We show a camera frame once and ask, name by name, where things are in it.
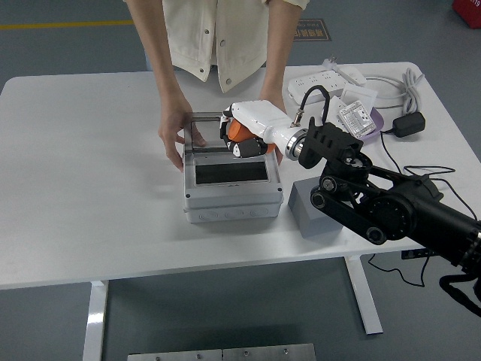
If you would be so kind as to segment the person's right hand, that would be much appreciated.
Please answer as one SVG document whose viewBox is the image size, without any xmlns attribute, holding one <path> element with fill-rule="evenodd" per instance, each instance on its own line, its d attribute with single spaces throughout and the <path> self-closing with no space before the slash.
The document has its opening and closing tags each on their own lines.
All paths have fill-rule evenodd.
<svg viewBox="0 0 481 361">
<path fill-rule="evenodd" d="M 161 100 L 161 121 L 158 135 L 161 138 L 165 154 L 171 163 L 183 172 L 183 157 L 177 151 L 176 144 L 184 144 L 185 139 L 180 136 L 180 131 L 185 127 L 190 128 L 189 134 L 195 145 L 204 147 L 207 142 L 192 124 L 192 107 L 183 96 L 168 97 Z"/>
</svg>

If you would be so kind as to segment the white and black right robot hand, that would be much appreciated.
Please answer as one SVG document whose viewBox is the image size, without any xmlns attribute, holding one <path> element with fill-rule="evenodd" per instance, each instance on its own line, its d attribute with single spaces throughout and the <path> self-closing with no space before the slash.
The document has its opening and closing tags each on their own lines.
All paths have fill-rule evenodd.
<svg viewBox="0 0 481 361">
<path fill-rule="evenodd" d="M 267 100 L 237 102 L 222 112 L 220 138 L 237 158 L 269 153 L 278 147 L 283 155 L 297 160 L 296 147 L 305 131 L 291 126 L 291 120 Z"/>
</svg>

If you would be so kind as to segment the person's left hand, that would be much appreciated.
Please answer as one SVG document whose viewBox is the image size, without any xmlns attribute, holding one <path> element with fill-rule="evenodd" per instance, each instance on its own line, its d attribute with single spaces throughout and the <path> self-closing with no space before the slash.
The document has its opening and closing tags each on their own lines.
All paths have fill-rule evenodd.
<svg viewBox="0 0 481 361">
<path fill-rule="evenodd" d="M 284 104 L 282 90 L 280 89 L 270 89 L 270 88 L 262 88 L 260 95 L 260 100 L 267 100 L 276 108 L 280 109 L 284 114 L 286 114 L 286 107 Z M 283 160 L 283 152 L 276 147 L 275 154 L 277 158 L 277 164 L 280 165 Z"/>
</svg>

